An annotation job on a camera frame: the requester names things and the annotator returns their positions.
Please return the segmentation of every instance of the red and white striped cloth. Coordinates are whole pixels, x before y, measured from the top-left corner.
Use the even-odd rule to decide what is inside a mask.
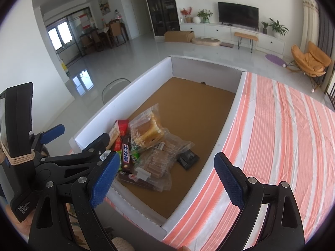
[[[335,194],[335,113],[311,97],[274,80],[247,73],[242,99],[223,152],[247,177],[261,183],[287,181],[307,241],[324,220]],[[163,242],[194,251],[215,250],[238,214],[212,171],[186,214]],[[260,215],[265,216],[266,207]],[[246,247],[257,240],[256,222]]]

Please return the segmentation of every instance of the white vase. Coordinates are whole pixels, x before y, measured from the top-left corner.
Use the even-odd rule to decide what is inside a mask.
[[[195,24],[199,24],[199,23],[201,23],[201,18],[198,17],[198,16],[193,17],[193,22],[194,22]]]
[[[281,34],[280,33],[278,33],[278,32],[274,32],[274,37],[276,38],[276,39],[280,39],[281,38]]]

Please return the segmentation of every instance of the blue gripper pad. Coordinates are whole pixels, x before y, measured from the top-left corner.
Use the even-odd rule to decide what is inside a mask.
[[[108,162],[108,164],[104,167],[104,170],[92,187],[91,199],[89,200],[92,208],[95,209],[97,205],[103,202],[119,168],[120,155],[116,153],[113,155],[112,159]]]
[[[214,168],[219,176],[224,188],[233,205],[238,206],[240,210],[244,207],[243,187],[238,183],[235,176],[239,176],[235,167],[223,153],[218,153],[214,157]]]
[[[53,141],[54,139],[58,138],[59,136],[63,135],[65,132],[65,126],[59,124],[47,132],[41,135],[40,143],[41,144],[48,144],[49,142]]]

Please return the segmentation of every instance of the tv screen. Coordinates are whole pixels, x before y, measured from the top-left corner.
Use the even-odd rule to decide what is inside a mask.
[[[248,5],[218,2],[221,23],[258,28],[258,8]]]

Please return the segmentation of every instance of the white pot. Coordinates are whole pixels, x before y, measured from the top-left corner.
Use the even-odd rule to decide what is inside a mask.
[[[195,24],[199,24],[199,23],[201,23],[201,18],[198,17],[198,16],[193,17],[193,22],[194,22]]]
[[[274,32],[274,37],[276,38],[276,39],[280,39],[281,38],[281,34],[280,33],[278,33],[278,32]]]

